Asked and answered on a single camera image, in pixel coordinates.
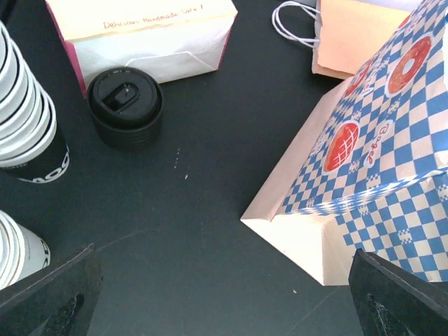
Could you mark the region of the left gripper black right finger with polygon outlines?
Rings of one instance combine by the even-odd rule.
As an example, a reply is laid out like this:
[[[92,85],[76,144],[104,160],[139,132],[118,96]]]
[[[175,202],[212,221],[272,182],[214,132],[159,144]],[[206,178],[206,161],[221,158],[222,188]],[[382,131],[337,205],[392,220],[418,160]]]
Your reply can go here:
[[[364,335],[447,334],[445,283],[429,283],[358,249],[349,287]]]

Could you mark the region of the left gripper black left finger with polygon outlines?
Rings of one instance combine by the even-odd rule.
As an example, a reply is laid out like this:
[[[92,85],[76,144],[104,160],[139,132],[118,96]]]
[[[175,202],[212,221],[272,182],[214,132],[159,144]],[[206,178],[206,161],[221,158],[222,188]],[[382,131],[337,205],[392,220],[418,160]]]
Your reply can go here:
[[[102,288],[93,244],[1,290],[1,334],[86,335]]]

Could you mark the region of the blue checkered paper bag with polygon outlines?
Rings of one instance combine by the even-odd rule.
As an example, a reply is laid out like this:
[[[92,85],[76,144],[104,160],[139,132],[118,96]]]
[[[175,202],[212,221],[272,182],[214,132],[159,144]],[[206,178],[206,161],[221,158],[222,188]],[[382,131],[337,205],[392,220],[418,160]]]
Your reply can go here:
[[[447,280],[447,2],[322,96],[241,217],[324,286],[359,249]]]

